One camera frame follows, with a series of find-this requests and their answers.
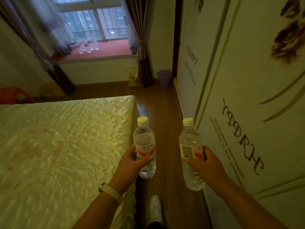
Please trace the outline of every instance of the bed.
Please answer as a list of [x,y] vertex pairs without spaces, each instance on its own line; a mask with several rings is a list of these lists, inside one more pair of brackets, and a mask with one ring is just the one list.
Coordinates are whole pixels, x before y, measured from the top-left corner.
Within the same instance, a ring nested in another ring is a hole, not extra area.
[[[0,105],[0,228],[70,228],[133,143],[134,96]],[[135,184],[111,228],[134,228]]]

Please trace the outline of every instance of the white shoe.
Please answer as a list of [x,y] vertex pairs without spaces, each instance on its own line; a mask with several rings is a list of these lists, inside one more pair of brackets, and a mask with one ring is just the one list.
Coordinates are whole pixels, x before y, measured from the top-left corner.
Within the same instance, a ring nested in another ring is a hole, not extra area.
[[152,196],[149,209],[149,223],[159,222],[164,226],[162,218],[161,202],[157,195]]

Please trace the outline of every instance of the hand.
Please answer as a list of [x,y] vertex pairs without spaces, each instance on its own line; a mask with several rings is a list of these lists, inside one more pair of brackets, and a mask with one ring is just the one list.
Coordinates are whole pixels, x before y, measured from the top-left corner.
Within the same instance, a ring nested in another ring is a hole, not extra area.
[[130,146],[121,157],[116,172],[108,186],[123,195],[138,177],[140,170],[154,159],[154,155],[135,160],[135,145]]
[[228,181],[231,181],[231,179],[224,170],[221,161],[208,147],[204,146],[203,153],[207,158],[205,162],[193,158],[185,158],[185,161],[197,171],[205,183],[220,196],[223,185]]

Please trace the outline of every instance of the white bottle cap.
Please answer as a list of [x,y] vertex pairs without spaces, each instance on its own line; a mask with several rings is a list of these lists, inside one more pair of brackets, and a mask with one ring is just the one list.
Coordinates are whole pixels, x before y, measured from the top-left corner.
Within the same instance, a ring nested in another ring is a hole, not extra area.
[[138,117],[138,126],[139,127],[148,126],[148,117],[146,116]]
[[184,118],[183,119],[183,125],[184,126],[193,126],[194,125],[194,119],[193,118]]

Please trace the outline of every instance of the window sill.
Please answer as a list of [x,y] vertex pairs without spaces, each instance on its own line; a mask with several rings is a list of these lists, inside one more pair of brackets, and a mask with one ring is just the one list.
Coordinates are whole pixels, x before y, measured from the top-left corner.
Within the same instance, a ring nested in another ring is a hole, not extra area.
[[91,53],[84,52],[80,54],[78,48],[74,48],[71,54],[66,57],[52,56],[56,62],[80,62],[87,60],[97,60],[100,58],[116,57],[116,56],[130,56],[132,54],[129,48],[128,39],[110,40],[107,42],[98,42],[98,50],[92,50]]

